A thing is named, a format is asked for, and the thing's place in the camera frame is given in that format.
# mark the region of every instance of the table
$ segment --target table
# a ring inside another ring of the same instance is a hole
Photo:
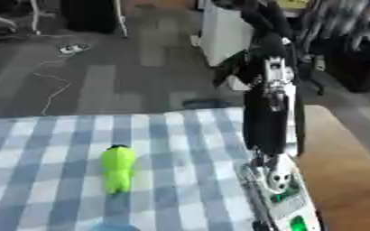
[[[331,230],[364,230],[370,155],[326,109],[307,114],[313,198]],[[234,171],[248,158],[241,125],[241,108],[0,119],[0,230],[251,230]],[[112,143],[137,156],[131,192],[109,197],[99,156]]]

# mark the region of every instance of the cable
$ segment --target cable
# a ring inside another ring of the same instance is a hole
[[[48,35],[48,34],[44,34],[44,35],[28,35],[30,37],[51,37],[51,38],[63,38],[63,37],[78,37],[76,35]],[[90,49],[92,49],[92,44],[87,44],[87,43],[81,43],[82,45],[87,45],[86,49],[83,49],[82,51],[77,51],[77,52],[74,52],[74,53],[71,53],[69,55],[60,55],[59,58],[62,58],[60,60],[56,60],[56,61],[44,61],[42,62],[41,64],[39,64],[35,70],[39,69],[40,67],[42,67],[43,65],[45,64],[49,64],[49,63],[60,63],[60,62],[63,62],[65,60],[68,60],[69,58],[75,56],[76,54],[78,53],[81,53],[83,51],[88,51]],[[52,75],[44,75],[44,74],[41,74],[41,73],[38,73],[38,72],[34,72],[33,75],[35,76],[38,76],[38,77],[45,77],[45,78],[52,78],[52,79],[57,79],[58,81],[61,81],[61,82],[65,82],[66,85],[64,87],[61,87],[59,88],[58,90],[56,90],[55,92],[53,92],[52,94],[50,94],[46,100],[46,104],[45,106],[43,107],[42,111],[41,111],[41,114],[43,116],[47,116],[47,110],[49,109],[49,107],[51,106],[51,102],[52,100],[58,96],[59,94],[61,94],[62,92],[64,92],[67,88],[69,88],[71,85],[72,85],[72,82],[71,81],[68,81],[66,79],[63,79],[63,78],[60,78],[60,77],[57,77],[57,76],[52,76]]]

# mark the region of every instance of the blue object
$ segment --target blue object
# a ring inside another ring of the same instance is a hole
[[[140,231],[140,229],[130,225],[100,224],[91,228],[89,231]]]

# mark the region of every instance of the white cabinet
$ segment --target white cabinet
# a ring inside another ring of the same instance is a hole
[[[248,48],[253,33],[239,11],[225,10],[207,0],[203,14],[200,48],[209,66],[217,66],[222,60]]]

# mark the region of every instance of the green light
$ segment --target green light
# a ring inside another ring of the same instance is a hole
[[[308,231],[308,229],[306,227],[306,223],[304,223],[303,217],[297,216],[291,221],[291,230],[293,230],[293,231]]]

